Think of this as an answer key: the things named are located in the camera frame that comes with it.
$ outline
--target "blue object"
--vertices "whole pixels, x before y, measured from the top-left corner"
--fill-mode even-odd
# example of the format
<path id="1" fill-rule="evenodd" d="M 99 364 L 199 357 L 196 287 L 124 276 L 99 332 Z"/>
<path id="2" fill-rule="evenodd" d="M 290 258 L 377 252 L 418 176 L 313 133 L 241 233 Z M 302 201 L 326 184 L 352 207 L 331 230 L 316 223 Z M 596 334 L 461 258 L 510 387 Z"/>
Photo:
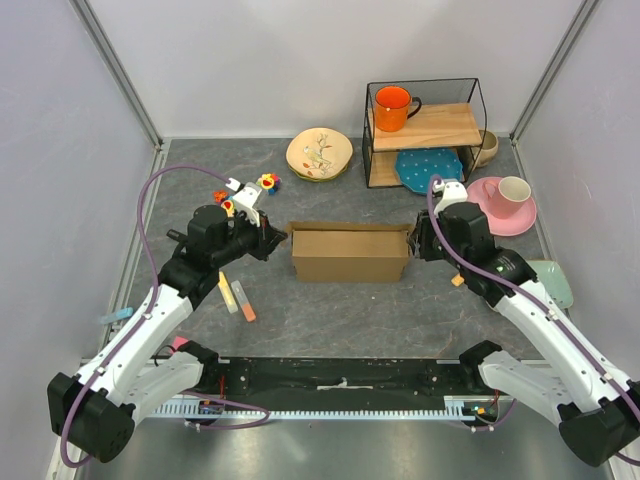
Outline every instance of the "blue object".
<path id="1" fill-rule="evenodd" d="M 462 163 L 450 148 L 401 150 L 396 159 L 396 173 L 413 193 L 426 195 L 432 175 L 462 180 Z"/>
<path id="2" fill-rule="evenodd" d="M 105 315 L 104 317 L 100 317 L 98 319 L 98 323 L 100 325 L 109 325 L 110 323 L 117 322 L 118 320 L 126 320 L 127 318 L 133 317 L 133 308 L 127 307 L 117 312 L 110 313 L 109 315 Z"/>

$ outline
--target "marker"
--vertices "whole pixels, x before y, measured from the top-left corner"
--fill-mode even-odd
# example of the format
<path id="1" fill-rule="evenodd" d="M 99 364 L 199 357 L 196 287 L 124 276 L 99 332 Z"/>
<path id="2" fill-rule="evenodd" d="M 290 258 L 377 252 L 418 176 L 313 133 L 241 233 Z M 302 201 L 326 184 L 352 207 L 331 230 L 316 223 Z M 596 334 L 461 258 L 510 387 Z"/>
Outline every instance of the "marker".
<path id="1" fill-rule="evenodd" d="M 231 282 L 231 288 L 233 289 L 233 293 L 236 294 L 240 308 L 242 308 L 242 313 L 244 313 L 244 318 L 247 319 L 247 322 L 253 322 L 256 319 L 256 314 L 249 303 L 249 299 L 244 293 L 242 285 L 240 285 L 240 282 L 236 280 Z"/>
<path id="2" fill-rule="evenodd" d="M 224 303 L 227 304 L 227 310 L 229 310 L 229 313 L 236 313 L 238 311 L 238 305 L 236 305 L 236 301 L 233 299 L 233 294 L 229 289 L 229 283 L 227 283 L 227 277 L 224 276 L 222 271 L 220 271 L 219 280 L 218 286 L 220 287 L 222 298 L 224 298 Z"/>

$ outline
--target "cardboard box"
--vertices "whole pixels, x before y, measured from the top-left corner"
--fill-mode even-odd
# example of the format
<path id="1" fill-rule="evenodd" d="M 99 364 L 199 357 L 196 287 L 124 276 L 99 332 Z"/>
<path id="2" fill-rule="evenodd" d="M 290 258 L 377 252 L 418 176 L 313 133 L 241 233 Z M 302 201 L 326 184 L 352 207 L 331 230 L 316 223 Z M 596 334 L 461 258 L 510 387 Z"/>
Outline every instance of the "cardboard box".
<path id="1" fill-rule="evenodd" d="M 412 225 L 292 222 L 291 255 L 301 282 L 390 283 L 410 257 Z"/>

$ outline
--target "beige bowl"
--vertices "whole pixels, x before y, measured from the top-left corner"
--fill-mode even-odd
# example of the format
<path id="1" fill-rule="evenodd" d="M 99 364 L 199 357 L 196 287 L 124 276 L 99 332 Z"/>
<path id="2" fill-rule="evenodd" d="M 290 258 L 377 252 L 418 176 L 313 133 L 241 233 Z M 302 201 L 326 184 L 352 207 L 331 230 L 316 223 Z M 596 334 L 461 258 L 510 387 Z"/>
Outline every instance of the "beige bowl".
<path id="1" fill-rule="evenodd" d="M 480 133 L 480 138 L 482 138 L 484 130 L 478 130 L 478 132 Z M 482 147 L 471 147 L 473 158 L 476 158 L 476 155 L 478 155 L 478 151 L 480 151 L 480 155 L 478 156 L 478 161 L 476 162 L 476 168 L 486 167 L 487 165 L 489 165 L 491 159 L 496 156 L 496 153 L 498 153 L 498 138 L 494 133 L 487 130 L 487 134 L 484 137 Z"/>

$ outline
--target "mug handle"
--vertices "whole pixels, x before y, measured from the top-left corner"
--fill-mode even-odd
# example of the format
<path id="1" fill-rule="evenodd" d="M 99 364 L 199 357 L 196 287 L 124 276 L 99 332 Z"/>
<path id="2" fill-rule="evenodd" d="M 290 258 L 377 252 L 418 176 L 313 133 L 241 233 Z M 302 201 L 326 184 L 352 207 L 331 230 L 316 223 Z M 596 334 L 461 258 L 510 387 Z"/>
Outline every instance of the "mug handle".
<path id="1" fill-rule="evenodd" d="M 416 109 L 411 112 L 409 115 L 407 115 L 407 118 L 411 118 L 413 117 L 416 113 L 418 113 L 420 111 L 420 109 L 422 108 L 422 100 L 420 100 L 420 97 L 413 97 L 411 99 L 411 101 L 413 102 L 418 102 L 418 106 L 416 107 Z"/>
<path id="2" fill-rule="evenodd" d="M 499 183 L 498 180 L 489 179 L 482 184 L 482 190 L 484 191 L 484 194 L 487 196 L 489 200 L 491 200 L 491 198 L 498 191 L 498 183 Z M 489 193 L 489 190 L 487 189 L 487 185 L 491 185 L 493 187 L 493 193 Z"/>

